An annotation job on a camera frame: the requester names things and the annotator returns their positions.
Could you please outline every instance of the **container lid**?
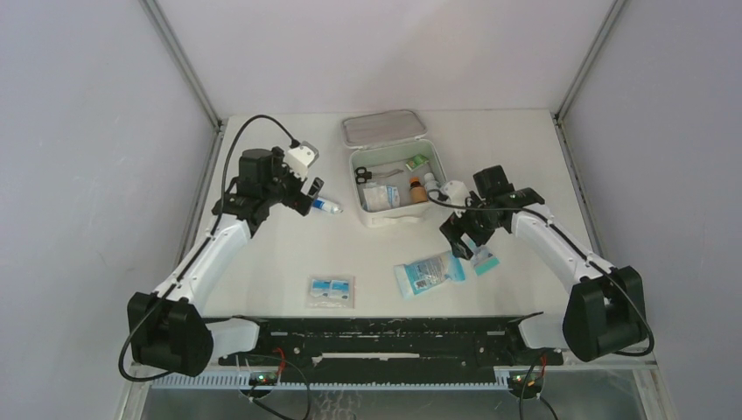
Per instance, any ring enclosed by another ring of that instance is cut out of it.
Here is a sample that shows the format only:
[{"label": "container lid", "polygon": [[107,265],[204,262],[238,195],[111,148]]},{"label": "container lid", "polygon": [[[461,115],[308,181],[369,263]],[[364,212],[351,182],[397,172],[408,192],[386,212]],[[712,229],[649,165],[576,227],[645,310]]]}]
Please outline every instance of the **container lid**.
[{"label": "container lid", "polygon": [[346,146],[363,149],[404,143],[422,137],[428,129],[414,111],[400,109],[343,120]]}]

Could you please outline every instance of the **brown bottle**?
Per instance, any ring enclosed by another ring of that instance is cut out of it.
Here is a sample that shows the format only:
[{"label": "brown bottle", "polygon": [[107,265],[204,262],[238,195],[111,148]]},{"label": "brown bottle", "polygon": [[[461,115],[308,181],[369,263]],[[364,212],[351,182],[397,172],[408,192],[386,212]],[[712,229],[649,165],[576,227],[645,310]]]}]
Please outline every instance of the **brown bottle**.
[{"label": "brown bottle", "polygon": [[428,200],[428,194],[425,187],[420,184],[420,178],[412,177],[409,180],[409,196],[412,198],[412,204],[424,203]]}]

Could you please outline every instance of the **tabletop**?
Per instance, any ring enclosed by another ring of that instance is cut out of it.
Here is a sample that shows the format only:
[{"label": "tabletop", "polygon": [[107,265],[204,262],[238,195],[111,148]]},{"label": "tabletop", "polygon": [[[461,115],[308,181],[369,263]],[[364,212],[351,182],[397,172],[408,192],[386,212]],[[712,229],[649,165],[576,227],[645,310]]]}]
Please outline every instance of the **tabletop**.
[{"label": "tabletop", "polygon": [[[474,189],[472,175],[502,165],[516,189],[532,187],[546,199],[557,219],[589,244],[585,222],[548,110],[420,111],[448,179]],[[342,142],[340,122],[362,114],[273,115],[300,141],[319,150],[310,169],[325,181],[320,197],[341,204],[344,212],[312,209],[302,217],[273,206],[270,217],[241,249],[214,287],[202,312],[265,317],[456,317],[559,313],[568,294],[557,277],[524,242],[499,229],[487,246],[500,264],[476,276],[463,261],[466,280],[444,283],[403,299],[394,266],[449,250],[438,227],[451,211],[436,207],[425,222],[368,228],[361,224],[354,180]],[[221,173],[229,145],[249,115],[229,118],[206,196],[199,231],[211,226],[211,208],[220,195]],[[237,173],[243,150],[287,149],[289,139],[272,122],[258,120],[242,133],[229,164],[227,182]],[[355,277],[353,309],[307,307],[310,276]]]}]

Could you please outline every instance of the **scissors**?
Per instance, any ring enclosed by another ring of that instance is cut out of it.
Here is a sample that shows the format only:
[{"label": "scissors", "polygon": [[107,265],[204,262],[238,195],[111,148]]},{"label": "scissors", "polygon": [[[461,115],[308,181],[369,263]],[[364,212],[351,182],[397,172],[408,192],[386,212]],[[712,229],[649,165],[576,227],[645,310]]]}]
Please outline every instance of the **scissors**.
[{"label": "scissors", "polygon": [[382,178],[389,178],[393,175],[396,175],[397,173],[402,173],[403,170],[401,169],[394,169],[393,171],[389,172],[369,172],[368,169],[366,169],[366,166],[359,166],[355,168],[355,183],[356,184],[366,184],[370,179],[382,179]]}]

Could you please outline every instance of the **blue and white tube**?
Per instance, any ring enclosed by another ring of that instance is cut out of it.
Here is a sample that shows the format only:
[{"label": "blue and white tube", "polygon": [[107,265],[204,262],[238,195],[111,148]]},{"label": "blue and white tube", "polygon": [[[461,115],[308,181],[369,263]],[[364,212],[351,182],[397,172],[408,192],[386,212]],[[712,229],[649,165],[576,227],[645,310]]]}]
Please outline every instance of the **blue and white tube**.
[{"label": "blue and white tube", "polygon": [[343,213],[343,209],[340,208],[339,204],[333,203],[327,199],[317,198],[313,203],[311,203],[311,206],[318,208],[323,212],[328,212],[329,214]]}]

